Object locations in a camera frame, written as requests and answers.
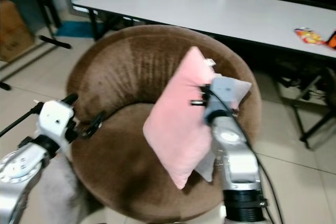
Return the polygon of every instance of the blue mat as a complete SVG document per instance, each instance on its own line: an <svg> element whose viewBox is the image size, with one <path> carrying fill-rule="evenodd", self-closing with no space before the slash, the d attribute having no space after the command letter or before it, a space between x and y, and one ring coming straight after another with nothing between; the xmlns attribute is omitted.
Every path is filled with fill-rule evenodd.
<svg viewBox="0 0 336 224"><path fill-rule="evenodd" d="M103 24L97 23L98 31L102 31ZM57 30L56 36L93 38L90 22L65 21Z"/></svg>

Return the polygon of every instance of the chair backrest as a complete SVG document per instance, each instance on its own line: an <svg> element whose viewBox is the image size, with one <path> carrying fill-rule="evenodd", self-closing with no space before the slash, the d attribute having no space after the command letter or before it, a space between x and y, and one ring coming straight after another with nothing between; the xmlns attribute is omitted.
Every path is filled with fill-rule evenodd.
<svg viewBox="0 0 336 224"><path fill-rule="evenodd" d="M67 85L82 122L104 110L107 116L133 103L155 103L191 46L216 62L217 73L252 83L240 105L239 121L254 135L261 100L255 78L237 54L195 31L164 25L135 26L98 41L79 60Z"/></svg>

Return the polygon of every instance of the pink cushion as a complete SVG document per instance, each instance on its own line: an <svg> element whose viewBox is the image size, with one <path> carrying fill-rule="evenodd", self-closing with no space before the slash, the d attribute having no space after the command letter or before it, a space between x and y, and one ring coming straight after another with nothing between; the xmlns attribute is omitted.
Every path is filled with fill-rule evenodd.
<svg viewBox="0 0 336 224"><path fill-rule="evenodd" d="M192 47L146 120L143 133L162 165L182 189L200 160L210 150L210 128L203 122L204 107L191 106L201 99L198 86L215 77L197 47Z"/></svg>

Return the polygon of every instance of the brown velvet chair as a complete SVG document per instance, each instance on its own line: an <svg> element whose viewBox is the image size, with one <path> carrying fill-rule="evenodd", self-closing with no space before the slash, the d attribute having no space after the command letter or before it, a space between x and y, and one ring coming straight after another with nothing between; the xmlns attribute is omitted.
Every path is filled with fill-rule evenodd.
<svg viewBox="0 0 336 224"><path fill-rule="evenodd" d="M142 133L153 104L191 46L217 63L216 72L253 84L238 117L253 140L261 101L252 72L225 45L195 31L163 25L123 29L91 47L70 75L67 92L79 95L74 104L78 119L88 123L100 111L107 113L90 140L73 142L73 167L100 202L126 216L184 221L223 200L218 172L213 183L193 172L178 190Z"/></svg>

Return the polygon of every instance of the white table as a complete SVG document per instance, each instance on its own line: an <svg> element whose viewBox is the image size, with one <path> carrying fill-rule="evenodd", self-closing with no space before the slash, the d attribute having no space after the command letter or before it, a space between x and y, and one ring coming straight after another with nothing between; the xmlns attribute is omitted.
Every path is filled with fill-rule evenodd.
<svg viewBox="0 0 336 224"><path fill-rule="evenodd" d="M336 58L336 50L305 44L295 28L324 39L336 29L336 11L279 0L77 0L74 5Z"/></svg>

